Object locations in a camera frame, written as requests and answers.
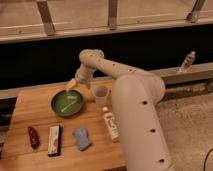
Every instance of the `small box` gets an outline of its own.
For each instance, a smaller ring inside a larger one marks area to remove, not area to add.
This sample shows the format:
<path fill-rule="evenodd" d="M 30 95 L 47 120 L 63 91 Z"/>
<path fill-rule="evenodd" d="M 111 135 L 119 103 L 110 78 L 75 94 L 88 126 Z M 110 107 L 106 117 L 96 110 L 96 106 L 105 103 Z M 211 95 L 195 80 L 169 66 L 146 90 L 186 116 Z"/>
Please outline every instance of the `small box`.
<path fill-rule="evenodd" d="M 49 144 L 48 144 L 48 156 L 59 156 L 61 153 L 61 127 L 50 127 Z"/>

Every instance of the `red chili pepper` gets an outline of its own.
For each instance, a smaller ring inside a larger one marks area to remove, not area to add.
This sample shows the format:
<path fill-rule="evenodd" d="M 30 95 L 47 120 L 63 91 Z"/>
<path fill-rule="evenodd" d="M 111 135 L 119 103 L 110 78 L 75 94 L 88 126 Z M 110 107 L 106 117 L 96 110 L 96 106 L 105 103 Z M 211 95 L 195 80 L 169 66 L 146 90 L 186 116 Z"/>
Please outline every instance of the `red chili pepper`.
<path fill-rule="evenodd" d="M 37 134 L 36 130 L 33 127 L 29 126 L 28 133 L 29 133 L 29 137 L 30 137 L 31 147 L 37 148 L 39 146 L 39 139 L 38 139 L 38 134 Z"/>

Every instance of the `green bowl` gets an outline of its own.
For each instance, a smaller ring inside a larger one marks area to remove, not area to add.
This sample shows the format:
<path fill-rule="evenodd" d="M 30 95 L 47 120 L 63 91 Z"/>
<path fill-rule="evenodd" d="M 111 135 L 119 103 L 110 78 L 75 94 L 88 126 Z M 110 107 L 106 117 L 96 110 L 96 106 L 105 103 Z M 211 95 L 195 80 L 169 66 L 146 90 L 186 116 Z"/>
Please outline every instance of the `green bowl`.
<path fill-rule="evenodd" d="M 76 114 L 83 107 L 84 100 L 81 93 L 76 90 L 57 93 L 51 102 L 52 110 L 61 117 L 68 117 Z"/>

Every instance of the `white bottle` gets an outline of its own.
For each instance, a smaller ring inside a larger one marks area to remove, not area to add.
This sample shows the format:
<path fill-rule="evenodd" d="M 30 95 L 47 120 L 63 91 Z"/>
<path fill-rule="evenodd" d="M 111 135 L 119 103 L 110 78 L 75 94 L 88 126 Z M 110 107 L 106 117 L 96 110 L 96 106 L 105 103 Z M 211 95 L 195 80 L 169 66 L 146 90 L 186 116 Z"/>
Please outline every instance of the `white bottle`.
<path fill-rule="evenodd" d="M 178 73 L 185 73 L 189 69 L 189 67 L 192 65 L 192 63 L 195 60 L 195 52 L 191 51 L 191 53 L 187 54 L 181 67 L 178 70 Z"/>
<path fill-rule="evenodd" d="M 108 132 L 113 142 L 117 142 L 119 140 L 118 128 L 115 123 L 115 117 L 112 112 L 109 111 L 108 107 L 103 107 L 102 111 L 104 112 L 104 122 L 107 126 Z"/>

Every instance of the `white cup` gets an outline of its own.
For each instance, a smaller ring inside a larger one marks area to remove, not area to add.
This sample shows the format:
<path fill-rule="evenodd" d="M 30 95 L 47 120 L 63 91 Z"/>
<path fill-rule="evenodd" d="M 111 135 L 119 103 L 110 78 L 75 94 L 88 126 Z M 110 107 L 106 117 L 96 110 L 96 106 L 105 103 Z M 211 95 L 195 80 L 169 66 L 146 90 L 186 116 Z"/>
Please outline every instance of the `white cup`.
<path fill-rule="evenodd" d="M 98 107 L 103 107 L 107 103 L 109 89 L 105 86 L 97 86 L 92 88 L 92 95 Z"/>

